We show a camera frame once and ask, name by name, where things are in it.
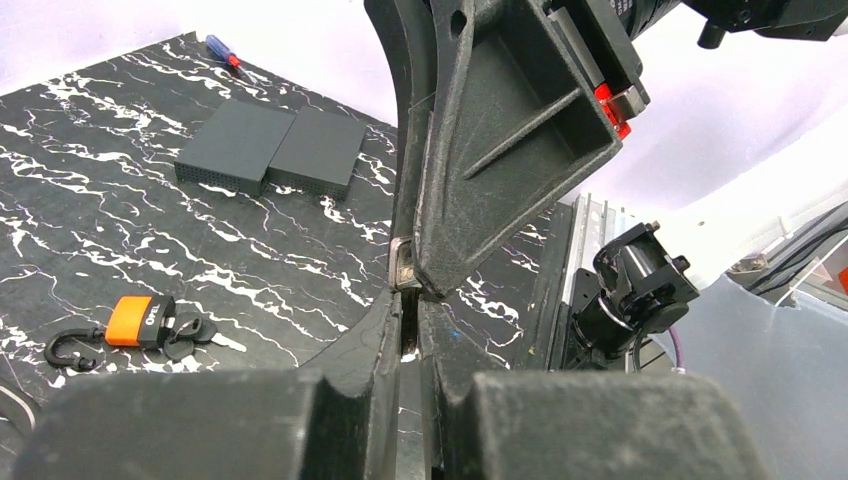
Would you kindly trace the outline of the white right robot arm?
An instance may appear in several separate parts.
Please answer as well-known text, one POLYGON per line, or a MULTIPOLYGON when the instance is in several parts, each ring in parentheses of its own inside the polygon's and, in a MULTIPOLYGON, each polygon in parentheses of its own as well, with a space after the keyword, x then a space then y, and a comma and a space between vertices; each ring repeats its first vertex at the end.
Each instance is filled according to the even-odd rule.
MULTIPOLYGON (((398 106, 389 283, 449 296, 611 160, 649 104, 633 42, 671 1, 368 1, 398 106)), ((609 240, 566 322, 562 369, 667 331, 746 253, 837 207, 847 176, 788 152, 609 240)))

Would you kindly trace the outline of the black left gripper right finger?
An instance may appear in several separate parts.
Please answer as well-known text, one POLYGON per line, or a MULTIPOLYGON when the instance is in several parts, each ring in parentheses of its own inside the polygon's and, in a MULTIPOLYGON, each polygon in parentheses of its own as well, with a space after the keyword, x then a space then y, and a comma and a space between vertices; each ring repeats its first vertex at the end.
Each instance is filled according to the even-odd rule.
POLYGON ((504 370, 418 304, 430 479, 764 479, 741 416, 694 375, 504 370))

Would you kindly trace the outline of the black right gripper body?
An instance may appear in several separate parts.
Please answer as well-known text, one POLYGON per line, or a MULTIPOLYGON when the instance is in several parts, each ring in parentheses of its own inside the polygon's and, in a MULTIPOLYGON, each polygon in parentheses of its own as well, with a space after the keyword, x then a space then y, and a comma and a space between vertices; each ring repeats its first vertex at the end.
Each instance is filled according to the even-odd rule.
POLYGON ((631 133, 629 121, 651 102, 633 41, 678 5, 655 0, 564 0, 542 5, 621 139, 631 133))

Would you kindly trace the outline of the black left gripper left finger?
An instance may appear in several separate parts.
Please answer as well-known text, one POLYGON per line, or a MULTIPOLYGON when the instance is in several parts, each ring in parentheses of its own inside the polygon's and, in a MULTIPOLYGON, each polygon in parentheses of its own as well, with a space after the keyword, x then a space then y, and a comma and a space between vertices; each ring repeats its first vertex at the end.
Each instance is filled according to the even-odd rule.
POLYGON ((17 479, 391 479, 401 297, 302 366, 112 374, 64 389, 17 479))

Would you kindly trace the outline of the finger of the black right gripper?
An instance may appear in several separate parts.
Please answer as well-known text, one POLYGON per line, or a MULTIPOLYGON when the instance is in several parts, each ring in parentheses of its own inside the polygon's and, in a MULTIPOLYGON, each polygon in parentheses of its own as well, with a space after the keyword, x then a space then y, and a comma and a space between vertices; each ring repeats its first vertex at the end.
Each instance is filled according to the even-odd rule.
POLYGON ((437 75, 413 226, 444 297, 622 143, 540 1, 436 1, 437 75))
POLYGON ((437 84, 435 26, 425 1, 370 0, 364 7, 388 62, 397 103, 397 174, 389 263, 401 265, 401 244, 413 236, 437 84))

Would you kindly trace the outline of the black key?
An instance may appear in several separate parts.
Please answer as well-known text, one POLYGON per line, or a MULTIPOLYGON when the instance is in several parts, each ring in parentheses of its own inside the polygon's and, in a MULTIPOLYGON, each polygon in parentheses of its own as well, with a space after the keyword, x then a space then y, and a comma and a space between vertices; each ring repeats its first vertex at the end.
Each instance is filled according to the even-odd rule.
POLYGON ((198 312, 182 312, 168 323, 169 333, 162 346, 164 355, 173 362, 181 362, 194 355, 197 346, 215 344, 244 353, 247 347, 226 337, 214 321, 198 312))

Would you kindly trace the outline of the small silver metal piece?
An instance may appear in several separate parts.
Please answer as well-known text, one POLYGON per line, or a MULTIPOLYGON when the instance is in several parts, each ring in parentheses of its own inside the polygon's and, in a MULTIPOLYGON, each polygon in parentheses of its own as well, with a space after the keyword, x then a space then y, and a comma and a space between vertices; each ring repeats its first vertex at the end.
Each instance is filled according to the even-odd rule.
POLYGON ((393 291, 420 288, 412 256, 412 238, 393 238, 388 256, 388 283, 393 291))

